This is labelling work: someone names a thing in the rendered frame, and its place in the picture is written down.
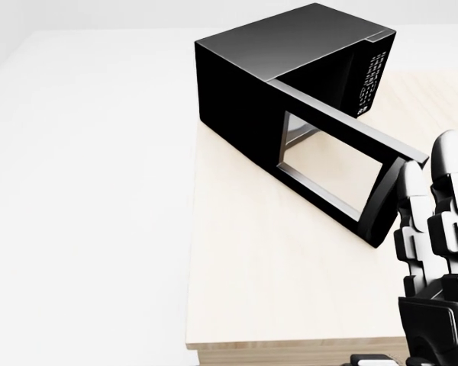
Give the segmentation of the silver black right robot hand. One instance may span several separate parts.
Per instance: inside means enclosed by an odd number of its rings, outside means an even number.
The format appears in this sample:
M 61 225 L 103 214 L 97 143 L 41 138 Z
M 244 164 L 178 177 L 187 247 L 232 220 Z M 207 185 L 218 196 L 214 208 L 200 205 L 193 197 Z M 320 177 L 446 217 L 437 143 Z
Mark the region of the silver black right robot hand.
M 458 366 L 458 132 L 447 130 L 431 151 L 432 185 L 415 161 L 395 183 L 398 260 L 406 262 L 398 307 L 408 344 L 406 366 Z

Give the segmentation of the black microwave door with window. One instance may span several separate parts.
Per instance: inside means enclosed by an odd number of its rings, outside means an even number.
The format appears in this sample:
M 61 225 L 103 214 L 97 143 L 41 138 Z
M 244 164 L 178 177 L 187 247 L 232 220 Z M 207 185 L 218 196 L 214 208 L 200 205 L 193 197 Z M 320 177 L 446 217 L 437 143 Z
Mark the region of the black microwave door with window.
M 392 136 L 331 107 L 277 79 L 268 82 L 285 112 L 309 122 L 382 164 L 362 211 L 357 211 L 281 161 L 271 174 L 373 248 L 379 247 L 397 216 L 398 173 L 408 161 L 423 168 L 429 156 Z

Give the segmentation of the black microwave oven body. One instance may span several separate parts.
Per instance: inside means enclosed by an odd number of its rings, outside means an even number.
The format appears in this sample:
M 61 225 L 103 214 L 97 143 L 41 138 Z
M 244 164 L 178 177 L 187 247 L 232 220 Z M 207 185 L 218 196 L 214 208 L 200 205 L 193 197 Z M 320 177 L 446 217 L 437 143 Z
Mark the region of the black microwave oven body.
M 393 29 L 318 3 L 195 42 L 201 121 L 265 170 L 279 162 L 283 82 L 351 117 L 365 113 L 369 74 L 381 74 Z

